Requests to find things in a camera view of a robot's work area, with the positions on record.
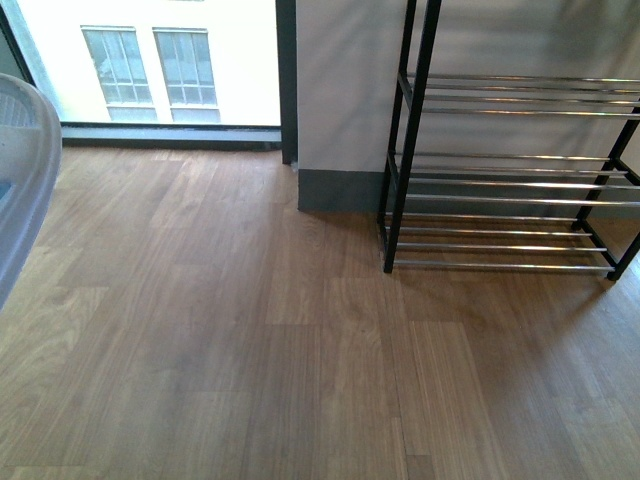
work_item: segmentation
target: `white wall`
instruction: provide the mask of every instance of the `white wall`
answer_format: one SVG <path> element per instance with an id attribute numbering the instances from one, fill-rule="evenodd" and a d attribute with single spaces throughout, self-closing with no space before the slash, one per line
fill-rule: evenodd
<path id="1" fill-rule="evenodd" d="M 383 169 L 405 5 L 298 0 L 300 168 Z M 638 25 L 637 0 L 444 0 L 432 72 L 640 78 Z M 441 116 L 419 146 L 606 155 L 621 125 Z"/>

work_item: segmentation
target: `window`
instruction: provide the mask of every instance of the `window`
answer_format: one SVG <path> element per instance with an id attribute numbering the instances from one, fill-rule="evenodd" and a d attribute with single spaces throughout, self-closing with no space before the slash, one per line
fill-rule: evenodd
<path id="1" fill-rule="evenodd" d="M 220 123 L 206 30 L 154 30 L 174 122 Z"/>
<path id="2" fill-rule="evenodd" d="M 109 115 L 114 121 L 157 121 L 133 28 L 82 27 Z"/>

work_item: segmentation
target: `metal shoe rack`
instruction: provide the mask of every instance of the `metal shoe rack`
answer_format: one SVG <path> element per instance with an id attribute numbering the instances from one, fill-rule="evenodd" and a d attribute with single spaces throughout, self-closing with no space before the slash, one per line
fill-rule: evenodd
<path id="1" fill-rule="evenodd" d="M 640 176 L 621 159 L 640 123 L 640 81 L 430 74 L 441 4 L 427 2 L 415 73 L 416 0 L 407 5 L 377 216 L 384 271 L 584 271 L 617 280 L 640 233 L 618 258 L 590 214 L 640 207 Z M 618 119 L 624 127 L 606 157 L 416 151 L 421 119 L 436 115 Z"/>

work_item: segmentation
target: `black metal frame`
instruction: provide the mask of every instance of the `black metal frame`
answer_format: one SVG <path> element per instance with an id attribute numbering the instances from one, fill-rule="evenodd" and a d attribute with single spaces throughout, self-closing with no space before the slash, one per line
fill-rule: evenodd
<path id="1" fill-rule="evenodd" d="M 434 43 L 435 43 L 435 36 L 436 36 L 436 31 L 437 31 L 437 26 L 438 26 L 438 20 L 439 20 L 439 15 L 440 15 L 440 9 L 441 9 L 441 5 L 442 5 L 442 0 L 427 0 L 427 5 L 426 5 L 426 13 L 425 13 L 425 17 L 424 17 L 424 22 L 423 22 L 423 28 L 422 28 L 422 37 L 421 37 L 421 41 L 420 41 L 420 50 L 419 50 L 419 54 L 418 54 L 418 64 L 417 64 L 417 69 L 415 74 L 409 74 L 407 72 L 407 67 L 408 67 L 408 60 L 409 60 L 409 53 L 410 53 L 410 49 L 411 49 L 411 37 L 412 37 L 412 32 L 413 32 L 413 27 L 414 27 L 414 23 L 415 23 L 415 14 L 416 14 L 416 5 L 417 4 L 417 0 L 408 0 L 407 3 L 407 11 L 406 11 L 406 16 L 405 16 L 405 23 L 404 23 L 404 31 L 403 31 L 403 38 L 402 38 L 402 47 L 401 47 L 401 51 L 400 51 L 400 62 L 399 62 L 399 67 L 398 67 L 398 77 L 397 77 L 397 84 L 396 84 L 396 92 L 395 92 L 395 99 L 394 99 L 394 106 L 393 106 L 393 114 L 392 114 L 392 122 L 391 122 L 391 129 L 390 129 L 390 135 L 389 135 L 389 144 L 388 144 L 388 152 L 387 152 L 387 158 L 386 158 L 386 162 L 385 162 L 385 170 L 384 170 L 384 177 L 383 177 L 383 184 L 382 184 L 382 191 L 381 191 L 381 196 L 380 196 L 380 203 L 379 203 L 379 208 L 378 208 L 378 214 L 377 214 L 377 223 L 379 226 L 379 230 L 380 230 L 380 236 L 382 238 L 382 244 L 383 244 L 383 253 L 384 253 L 384 271 L 386 273 L 390 273 L 393 270 L 394 267 L 394 263 L 401 263 L 401 264 L 415 264 L 415 265 L 422 265 L 422 266 L 447 266 L 446 262 L 430 262 L 430 261 L 398 261 L 395 259 L 396 257 L 396 252 L 398 249 L 398 240 L 400 237 L 400 233 L 401 233 L 401 228 L 402 228 L 402 223 L 403 223 L 403 215 L 405 214 L 405 200 L 407 199 L 407 195 L 408 195 L 408 188 L 409 188 L 409 183 L 410 182 L 415 182 L 415 183 L 440 183 L 440 184 L 459 184 L 459 185 L 480 185 L 483 187 L 487 187 L 487 186 L 498 186 L 498 185 L 502 185 L 505 182 L 474 182 L 474 181 L 469 181 L 469 180 L 438 180 L 438 179 L 432 179 L 432 180 L 427 180 L 427 181 L 420 181 L 420 180 L 415 180 L 415 179 L 411 179 L 411 170 L 412 170 L 412 164 L 413 164 L 413 158 L 415 155 L 429 155 L 429 154 L 421 154 L 421 153 L 416 153 L 415 151 L 415 146 L 416 146 L 416 141 L 417 141 L 417 137 L 418 137 L 418 130 L 420 127 L 420 120 L 423 114 L 425 113 L 471 113 L 471 114 L 520 114 L 520 115 L 543 115 L 543 116 L 550 116 L 550 115 L 567 115 L 567 116 L 594 116 L 594 117 L 602 117 L 603 114 L 602 112 L 598 112 L 598 113 L 590 113 L 590 112 L 584 112 L 584 111 L 554 111 L 554 110 L 524 110 L 524 111 L 513 111 L 513 110 L 505 110 L 505 109 L 496 109 L 496 110 L 487 110 L 487 109 L 462 109 L 462 108 L 454 108 L 454 109 L 446 109 L 446 108 L 424 108 L 423 107 L 423 103 L 425 101 L 425 90 L 427 89 L 427 80 L 431 77 L 433 77 L 434 79 L 450 79 L 450 78 L 454 78 L 454 76 L 448 76 L 448 75 L 433 75 L 430 76 L 429 74 L 429 70 L 430 70 L 430 66 L 431 66 L 431 58 L 433 55 L 433 48 L 434 48 Z M 474 77 L 479 77 L 479 76 L 459 76 L 459 77 L 455 77 L 456 79 L 460 80 L 469 80 L 469 79 L 473 79 Z M 535 77 L 499 77 L 499 76 L 494 76 L 494 77 L 483 77 L 484 80 L 487 79 L 492 79 L 492 80 L 498 80 L 498 81 L 505 81 L 505 80 L 517 80 L 517 81 L 521 81 L 521 80 L 529 80 Z M 581 82 L 593 82 L 593 79 L 568 79 L 568 78 L 542 78 L 542 77 L 538 77 L 538 80 L 544 80 L 544 81 L 549 81 L 549 80 L 556 80 L 556 81 L 581 81 Z M 603 79 L 602 82 L 634 82 L 635 84 L 640 84 L 640 82 L 638 81 L 626 81 L 626 80 L 608 80 L 608 79 Z M 447 89 L 450 88 L 449 86 L 437 86 L 437 85 L 432 85 L 431 83 L 429 84 L 431 86 L 431 88 L 435 88 L 437 89 Z M 522 90 L 526 90 L 528 88 L 531 87 L 515 87 L 513 89 L 513 91 L 522 91 Z M 620 91 L 618 90 L 612 90 L 611 88 L 613 87 L 600 87 L 601 90 L 597 90 L 597 89 L 591 89 L 591 88 L 583 88 L 581 90 L 584 91 L 588 91 L 588 92 L 612 92 L 614 94 L 619 94 Z M 492 90 L 491 87 L 486 87 L 486 86 L 480 86 L 479 88 L 469 88 L 468 90 Z M 538 88 L 537 90 L 541 90 L 541 91 L 546 91 L 546 90 L 550 90 L 549 87 L 544 87 L 544 88 Z M 469 96 L 447 96 L 447 95 L 435 95 L 435 96 L 429 96 L 427 97 L 429 100 L 436 100 L 436 101 L 460 101 L 460 99 L 462 99 L 463 101 L 481 101 L 481 102 L 496 102 L 496 103 L 501 103 L 501 102 L 505 102 L 506 100 L 504 98 L 492 98 L 492 97 L 480 97 L 480 98 L 475 98 L 475 97 L 469 97 Z M 401 110 L 402 110 L 402 102 L 403 100 L 406 101 L 408 107 L 409 107 L 409 115 L 408 115 L 408 120 L 406 123 L 406 133 L 405 133 L 405 139 L 404 139 L 404 144 L 403 144 L 403 149 L 401 154 L 402 157 L 402 163 L 400 165 L 400 168 L 398 168 L 397 164 L 396 164 L 396 145 L 398 142 L 398 133 L 399 133 L 399 126 L 400 126 L 400 117 L 401 117 Z M 551 102 L 552 100 L 549 99 L 533 99 L 533 100 L 521 100 L 518 99 L 519 102 L 522 103 L 548 103 Z M 621 156 L 625 150 L 625 148 L 627 147 L 627 145 L 629 144 L 629 141 L 631 140 L 633 134 L 635 133 L 638 125 L 640 124 L 640 106 L 638 106 L 638 102 L 602 102 L 600 100 L 586 100 L 586 101 L 576 101 L 576 100 L 571 100 L 570 102 L 573 103 L 583 103 L 583 104 L 601 104 L 601 105 L 616 105 L 618 107 L 622 106 L 621 104 L 624 103 L 625 105 L 633 105 L 633 111 L 628 114 L 628 113 L 617 113 L 617 112 L 605 112 L 604 116 L 605 117 L 611 117 L 611 118 L 627 118 L 627 121 L 625 123 L 624 128 L 622 129 L 621 133 L 619 134 L 613 148 L 611 149 L 610 154 L 608 155 L 608 157 L 605 158 L 594 158 L 594 157 L 584 157 L 584 158 L 579 158 L 579 157 L 557 157 L 557 158 L 561 158 L 561 159 L 571 159 L 571 160 L 588 160 L 588 161 L 600 161 L 602 160 L 604 162 L 603 166 L 601 167 L 600 173 L 597 174 L 597 178 L 595 179 L 593 185 L 589 186 L 589 185 L 579 185 L 579 188 L 585 188 L 585 189 L 589 189 L 589 193 L 587 194 L 586 198 L 583 201 L 573 201 L 570 204 L 579 204 L 582 205 L 579 212 L 577 213 L 577 215 L 573 218 L 572 223 L 571 223 L 571 229 L 574 231 L 578 231 L 578 230 L 582 230 L 585 232 L 585 236 L 588 236 L 590 238 L 590 240 L 593 242 L 593 244 L 595 245 L 595 249 L 575 249 L 575 248 L 556 248 L 556 250 L 565 250 L 565 251 L 575 251 L 575 250 L 588 250 L 588 251 L 597 251 L 600 252 L 603 256 L 603 258 L 606 260 L 606 262 L 609 264 L 610 267 L 581 267 L 581 266 L 576 266 L 576 267 L 565 267 L 565 266 L 548 266 L 548 265 L 539 265 L 539 266 L 535 266 L 535 265 L 511 265 L 515 268 L 524 268 L 524 267 L 540 267 L 540 269 L 545 269 L 545 270 L 564 270 L 564 269 L 571 269 L 571 268 L 575 268 L 575 269 L 585 269 L 585 270 L 594 270 L 594 271 L 608 271 L 607 273 L 607 278 L 610 280 L 618 280 L 620 278 L 620 276 L 622 275 L 622 273 L 625 271 L 625 269 L 629 266 L 629 264 L 631 263 L 631 261 L 633 260 L 634 256 L 640 251 L 640 233 L 635 237 L 635 239 L 631 242 L 631 245 L 627 248 L 626 252 L 622 255 L 622 257 L 620 259 L 616 258 L 611 252 L 610 250 L 607 248 L 607 246 L 605 245 L 605 242 L 603 241 L 603 239 L 600 237 L 600 235 L 598 234 L 598 232 L 596 232 L 596 230 L 594 229 L 594 227 L 591 225 L 591 223 L 588 221 L 588 217 L 589 214 L 591 213 L 593 207 L 595 205 L 600 205 L 600 204 L 609 204 L 609 205 L 615 205 L 617 204 L 616 202 L 599 202 L 598 198 L 600 197 L 600 194 L 602 193 L 602 190 L 604 189 L 609 189 L 609 188 L 628 188 L 628 189 L 637 189 L 640 187 L 640 176 L 638 176 L 635 172 L 633 172 L 628 165 L 626 165 L 622 160 L 621 160 Z M 485 158 L 491 158 L 491 157 L 501 157 L 500 155 L 485 155 Z M 624 178 L 626 178 L 626 180 L 633 185 L 632 187 L 608 187 L 607 182 L 610 178 L 610 176 L 612 175 L 611 172 L 618 172 L 617 175 L 618 176 L 622 176 L 624 175 Z M 509 184 L 509 185 L 515 185 L 515 186 L 520 186 L 520 187 L 534 187 L 537 186 L 536 184 L 530 184 L 530 183 L 523 183 L 522 181 L 520 182 L 506 182 L 505 184 Z M 391 189 L 393 188 L 393 194 L 391 196 L 391 201 L 393 203 L 393 211 L 391 214 L 387 213 L 387 207 L 390 204 L 390 192 Z M 568 188 L 576 188 L 576 185 L 574 184 L 568 184 Z M 412 198 L 417 198 L 420 197 L 418 199 L 424 199 L 424 200 L 433 200 L 435 199 L 435 195 L 409 195 L 409 197 Z M 472 201 L 473 199 L 478 199 L 476 197 L 470 197 L 470 196 L 462 196 L 460 198 L 454 198 L 454 200 L 461 200 L 461 201 Z M 487 199 L 487 198 L 479 198 L 480 200 L 493 200 L 493 199 Z M 550 203 L 550 204 L 554 204 L 554 200 L 535 200 L 535 199 L 507 199 L 505 198 L 504 200 L 507 201 L 513 201 L 515 203 Z M 558 200 L 555 204 L 562 204 L 563 200 Z M 628 203 L 627 206 L 640 206 L 640 202 L 626 202 Z M 391 222 L 390 225 L 387 225 L 387 219 L 388 217 L 391 216 Z M 496 218 L 496 219 L 500 219 L 501 217 L 499 216 L 493 216 L 491 218 Z M 551 221 L 558 221 L 558 220 L 570 220 L 571 219 L 559 219 L 559 218 L 551 218 L 549 219 Z M 445 244 L 447 248 L 466 248 L 466 249 L 476 249 L 477 246 L 470 246 L 470 245 L 460 245 L 460 244 Z M 426 248 L 426 247 L 431 247 L 433 246 L 432 244 L 429 243 L 414 243 L 413 244 L 413 248 L 414 249 L 421 249 L 421 248 Z M 504 248 L 504 247 L 489 247 L 489 248 L 494 248 L 494 249 L 500 249 L 500 248 Z M 484 264 L 484 265 L 480 265 L 480 264 L 471 264 L 471 263 L 460 263 L 460 264 L 450 264 L 453 266 L 464 266 L 464 267 L 469 267 L 469 268 L 474 268 L 474 267 L 487 267 L 487 268 L 500 268 L 502 269 L 503 267 L 508 268 L 510 265 L 495 265 L 495 264 Z"/>

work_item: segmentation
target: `wooden floor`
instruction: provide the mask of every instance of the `wooden floor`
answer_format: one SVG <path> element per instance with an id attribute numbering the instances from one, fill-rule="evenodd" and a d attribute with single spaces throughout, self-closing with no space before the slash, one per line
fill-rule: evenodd
<path id="1" fill-rule="evenodd" d="M 0 314 L 0 479 L 640 478 L 638 261 L 385 275 L 296 180 L 65 149 Z"/>

